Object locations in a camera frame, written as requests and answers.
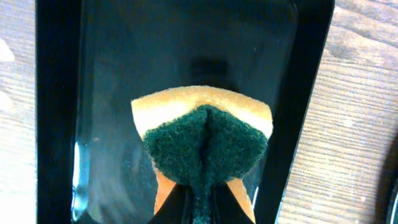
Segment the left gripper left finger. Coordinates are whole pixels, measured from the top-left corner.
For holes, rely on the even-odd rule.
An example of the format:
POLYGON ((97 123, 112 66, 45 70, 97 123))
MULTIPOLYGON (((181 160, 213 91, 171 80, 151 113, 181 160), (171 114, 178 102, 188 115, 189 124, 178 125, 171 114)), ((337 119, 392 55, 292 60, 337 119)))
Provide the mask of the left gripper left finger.
POLYGON ((176 185, 160 210, 147 224, 191 224, 192 200, 190 187, 176 185))

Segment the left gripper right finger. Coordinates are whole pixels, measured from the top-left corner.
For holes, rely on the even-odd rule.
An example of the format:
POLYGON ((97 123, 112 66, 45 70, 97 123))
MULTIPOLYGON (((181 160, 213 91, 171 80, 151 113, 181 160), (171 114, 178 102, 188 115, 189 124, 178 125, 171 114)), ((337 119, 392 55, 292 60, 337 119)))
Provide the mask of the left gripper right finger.
POLYGON ((211 191, 212 224, 254 224, 244 213, 227 185, 217 185, 211 191))

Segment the yellow green sponge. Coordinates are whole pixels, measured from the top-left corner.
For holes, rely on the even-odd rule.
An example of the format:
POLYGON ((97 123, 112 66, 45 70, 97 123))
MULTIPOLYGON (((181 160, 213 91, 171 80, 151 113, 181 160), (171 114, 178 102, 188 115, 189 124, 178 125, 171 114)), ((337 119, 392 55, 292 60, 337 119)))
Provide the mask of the yellow green sponge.
POLYGON ((190 187, 191 223, 211 223, 211 191, 227 185, 254 223, 243 179, 267 151, 269 106, 231 90, 181 86, 131 102, 132 115, 158 183, 154 215, 172 189, 190 187))

